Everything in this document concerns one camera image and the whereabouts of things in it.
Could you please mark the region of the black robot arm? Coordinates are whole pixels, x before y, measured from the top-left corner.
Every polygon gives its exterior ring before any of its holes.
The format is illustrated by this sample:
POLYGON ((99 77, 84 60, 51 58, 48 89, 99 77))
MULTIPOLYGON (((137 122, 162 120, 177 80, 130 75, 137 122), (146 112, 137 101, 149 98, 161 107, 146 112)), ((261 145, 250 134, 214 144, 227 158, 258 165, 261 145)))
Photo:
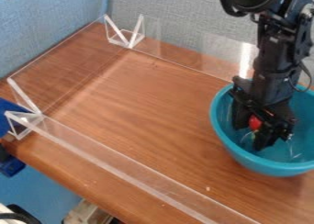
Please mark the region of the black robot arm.
POLYGON ((233 77, 231 123, 250 128, 253 147, 261 151, 293 136, 296 116, 290 100, 298 91, 304 58, 313 47, 314 0, 219 0, 233 17, 258 24, 258 49, 250 79, 233 77))

